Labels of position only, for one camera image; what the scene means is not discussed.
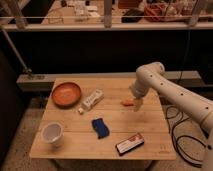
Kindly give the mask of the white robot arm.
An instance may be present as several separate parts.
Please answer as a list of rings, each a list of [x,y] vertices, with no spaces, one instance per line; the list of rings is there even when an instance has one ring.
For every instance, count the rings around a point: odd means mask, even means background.
[[[165,68],[160,62],[138,67],[131,92],[141,99],[152,88],[196,121],[209,134],[201,170],[213,171],[213,101],[165,79],[164,73]]]

